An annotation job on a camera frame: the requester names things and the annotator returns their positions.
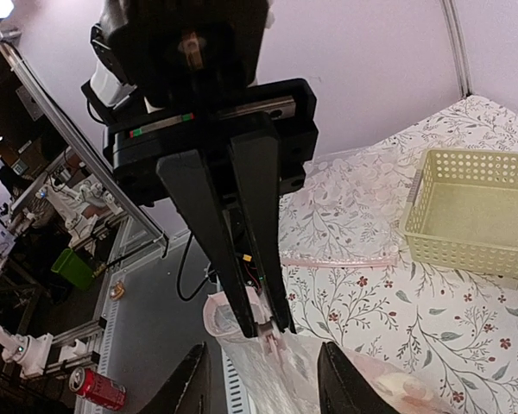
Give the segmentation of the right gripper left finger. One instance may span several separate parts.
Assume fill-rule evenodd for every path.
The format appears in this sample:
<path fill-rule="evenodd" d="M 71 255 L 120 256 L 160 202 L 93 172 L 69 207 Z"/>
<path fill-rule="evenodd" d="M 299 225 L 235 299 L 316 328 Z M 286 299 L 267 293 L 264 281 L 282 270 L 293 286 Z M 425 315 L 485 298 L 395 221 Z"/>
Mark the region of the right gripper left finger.
<path fill-rule="evenodd" d="M 205 342 L 193 346 L 140 414 L 211 412 L 211 357 Z"/>

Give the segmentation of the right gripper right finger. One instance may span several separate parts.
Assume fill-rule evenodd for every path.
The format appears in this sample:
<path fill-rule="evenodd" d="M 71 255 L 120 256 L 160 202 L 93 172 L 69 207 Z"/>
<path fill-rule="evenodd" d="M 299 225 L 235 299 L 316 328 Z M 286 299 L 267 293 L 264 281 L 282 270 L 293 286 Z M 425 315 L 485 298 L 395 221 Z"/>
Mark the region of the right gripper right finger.
<path fill-rule="evenodd" d="M 335 342 L 323 342 L 317 360 L 322 414 L 395 414 Z"/>

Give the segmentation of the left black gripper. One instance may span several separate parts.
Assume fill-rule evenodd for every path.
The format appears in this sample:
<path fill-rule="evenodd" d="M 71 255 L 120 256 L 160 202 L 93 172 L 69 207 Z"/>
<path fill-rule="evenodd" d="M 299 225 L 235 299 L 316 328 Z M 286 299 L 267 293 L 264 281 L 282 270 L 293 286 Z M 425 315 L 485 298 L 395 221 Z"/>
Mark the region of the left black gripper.
<path fill-rule="evenodd" d="M 262 291 L 278 329 L 294 333 L 281 275 L 279 190 L 285 195 L 304 184 L 304 165 L 319 136 L 316 105 L 311 86 L 295 78 L 232 94 L 207 114 L 159 110 L 125 117 L 104 134 L 104 157 L 119 188 L 136 205 L 151 206 L 169 195 L 218 271 L 247 338 L 257 336 L 256 321 L 219 196 L 199 151 L 209 161 L 221 195 L 230 198 L 237 182 Z"/>

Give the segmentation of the clear zip top bag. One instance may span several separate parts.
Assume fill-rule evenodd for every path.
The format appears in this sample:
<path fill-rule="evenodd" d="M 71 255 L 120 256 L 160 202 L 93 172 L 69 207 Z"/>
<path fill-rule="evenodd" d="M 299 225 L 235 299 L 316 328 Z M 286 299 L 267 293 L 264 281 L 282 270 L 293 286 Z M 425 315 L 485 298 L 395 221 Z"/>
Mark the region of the clear zip top bag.
<path fill-rule="evenodd" d="M 317 360 L 318 338 L 281 333 L 268 328 L 258 337 L 243 335 L 223 292 L 212 294 L 203 309 L 205 329 L 230 360 L 259 413 L 320 413 Z M 377 377 L 405 373 L 389 362 L 348 348 L 342 351 L 375 392 L 399 413 L 452 413 L 433 389 L 430 401 L 393 398 L 373 387 Z"/>

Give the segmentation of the white toy garlic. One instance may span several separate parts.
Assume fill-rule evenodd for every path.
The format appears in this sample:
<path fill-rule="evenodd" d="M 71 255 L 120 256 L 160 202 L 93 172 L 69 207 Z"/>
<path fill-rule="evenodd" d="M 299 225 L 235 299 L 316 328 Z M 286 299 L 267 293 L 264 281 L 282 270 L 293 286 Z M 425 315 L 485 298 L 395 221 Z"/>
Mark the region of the white toy garlic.
<path fill-rule="evenodd" d="M 433 399 L 433 392 L 419 379 L 408 373 L 387 373 L 377 377 L 373 387 L 393 398 L 410 397 L 421 401 Z"/>

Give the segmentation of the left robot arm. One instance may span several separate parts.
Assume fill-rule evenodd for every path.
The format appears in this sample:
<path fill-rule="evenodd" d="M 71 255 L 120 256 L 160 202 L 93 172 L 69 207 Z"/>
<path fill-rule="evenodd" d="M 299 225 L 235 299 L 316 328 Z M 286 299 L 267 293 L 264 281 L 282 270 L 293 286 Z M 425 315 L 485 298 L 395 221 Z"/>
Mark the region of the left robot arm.
<path fill-rule="evenodd" d="M 254 85 L 262 23 L 100 22 L 83 86 L 106 126 L 104 156 L 135 204 L 167 198 L 218 273 L 247 337 L 260 333 L 246 291 L 250 254 L 267 324 L 294 329 L 281 276 L 279 201 L 299 190 L 318 137 L 301 78 Z"/>

